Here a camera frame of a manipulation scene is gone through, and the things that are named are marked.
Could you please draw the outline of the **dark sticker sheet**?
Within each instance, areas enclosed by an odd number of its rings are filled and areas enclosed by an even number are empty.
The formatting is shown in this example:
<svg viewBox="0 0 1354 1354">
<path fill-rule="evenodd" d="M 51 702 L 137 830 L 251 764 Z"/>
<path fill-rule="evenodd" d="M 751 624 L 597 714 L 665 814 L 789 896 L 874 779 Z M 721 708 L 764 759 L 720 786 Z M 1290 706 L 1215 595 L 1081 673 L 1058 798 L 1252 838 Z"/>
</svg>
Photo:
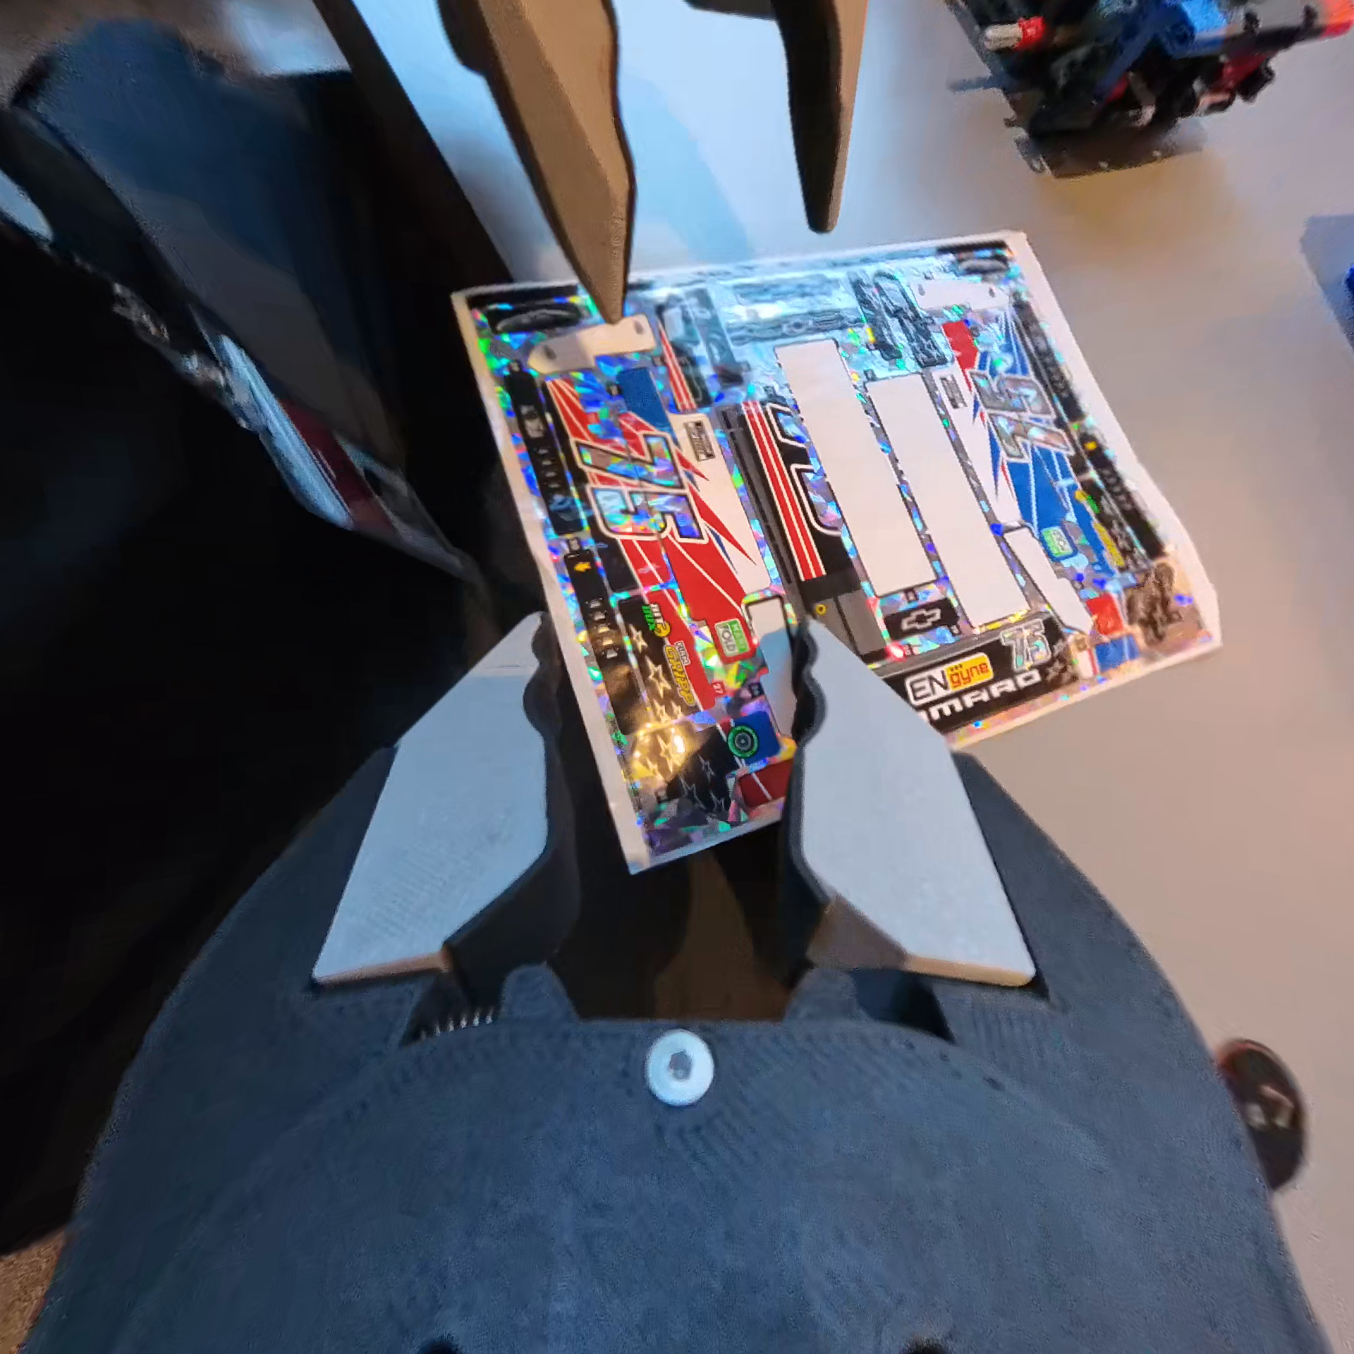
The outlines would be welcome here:
<svg viewBox="0 0 1354 1354">
<path fill-rule="evenodd" d="M 292 496 L 323 521 L 373 539 L 454 579 L 479 584 L 478 568 L 433 522 L 405 475 L 334 431 L 321 415 L 282 399 L 233 338 L 211 328 L 219 399 L 262 442 Z"/>
</svg>

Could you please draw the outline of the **holographic sticker sheet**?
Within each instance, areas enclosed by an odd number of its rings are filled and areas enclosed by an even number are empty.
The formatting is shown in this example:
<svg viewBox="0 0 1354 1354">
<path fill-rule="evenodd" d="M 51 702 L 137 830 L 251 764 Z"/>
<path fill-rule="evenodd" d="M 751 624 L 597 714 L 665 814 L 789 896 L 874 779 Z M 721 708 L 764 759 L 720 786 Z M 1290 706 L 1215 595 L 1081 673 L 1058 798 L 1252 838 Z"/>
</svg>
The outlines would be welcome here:
<svg viewBox="0 0 1354 1354">
<path fill-rule="evenodd" d="M 780 817 L 802 622 L 953 748 L 1221 643 L 1019 232 L 450 303 L 634 873 Z"/>
</svg>

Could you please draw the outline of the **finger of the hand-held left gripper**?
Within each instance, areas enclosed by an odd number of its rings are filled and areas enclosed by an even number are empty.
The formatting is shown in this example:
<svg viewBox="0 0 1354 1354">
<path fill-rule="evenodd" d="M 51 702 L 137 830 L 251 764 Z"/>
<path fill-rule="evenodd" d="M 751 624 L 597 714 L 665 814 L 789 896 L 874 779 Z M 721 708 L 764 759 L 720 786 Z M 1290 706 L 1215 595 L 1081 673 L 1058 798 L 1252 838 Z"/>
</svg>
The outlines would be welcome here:
<svg viewBox="0 0 1354 1354">
<path fill-rule="evenodd" d="M 787 107 L 808 227 L 836 227 L 855 93 L 865 42 L 866 1 L 771 1 L 785 52 Z"/>
<path fill-rule="evenodd" d="M 482 76 L 557 246 L 600 317 L 622 318 L 636 184 L 618 105 L 608 1 L 444 1 L 460 62 Z"/>
</svg>

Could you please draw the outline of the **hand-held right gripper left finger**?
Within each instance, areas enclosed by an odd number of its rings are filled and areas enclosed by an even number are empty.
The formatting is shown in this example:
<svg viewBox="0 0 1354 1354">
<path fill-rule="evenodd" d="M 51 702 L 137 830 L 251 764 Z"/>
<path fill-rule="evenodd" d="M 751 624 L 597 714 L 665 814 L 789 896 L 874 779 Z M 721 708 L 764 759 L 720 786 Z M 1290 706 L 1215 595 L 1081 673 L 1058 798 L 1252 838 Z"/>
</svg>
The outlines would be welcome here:
<svg viewBox="0 0 1354 1354">
<path fill-rule="evenodd" d="M 397 740 L 314 963 L 321 986 L 450 974 L 495 1001 L 580 912 L 560 651 L 523 618 Z"/>
</svg>

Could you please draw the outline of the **toy brick car model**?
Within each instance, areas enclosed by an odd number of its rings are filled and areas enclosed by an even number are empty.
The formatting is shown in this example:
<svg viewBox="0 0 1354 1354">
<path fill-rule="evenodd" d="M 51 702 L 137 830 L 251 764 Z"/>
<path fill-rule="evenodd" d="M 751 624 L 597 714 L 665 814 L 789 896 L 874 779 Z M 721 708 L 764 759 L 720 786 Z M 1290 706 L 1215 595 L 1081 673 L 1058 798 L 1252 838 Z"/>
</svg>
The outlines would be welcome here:
<svg viewBox="0 0 1354 1354">
<path fill-rule="evenodd" d="M 1351 31 L 1350 1 L 956 1 L 1026 165 L 1082 177 L 1192 150 L 1288 51 Z"/>
</svg>

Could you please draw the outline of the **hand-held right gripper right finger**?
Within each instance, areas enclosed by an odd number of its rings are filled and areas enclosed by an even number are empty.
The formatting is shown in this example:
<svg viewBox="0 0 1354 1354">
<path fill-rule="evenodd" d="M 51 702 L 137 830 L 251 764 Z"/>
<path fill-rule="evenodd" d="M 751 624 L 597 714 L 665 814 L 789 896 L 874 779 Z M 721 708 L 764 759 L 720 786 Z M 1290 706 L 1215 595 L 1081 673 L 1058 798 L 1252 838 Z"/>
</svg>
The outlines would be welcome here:
<svg viewBox="0 0 1354 1354">
<path fill-rule="evenodd" d="M 1025 987 L 1035 964 L 953 755 L 823 624 L 795 641 L 783 814 L 788 954 Z"/>
</svg>

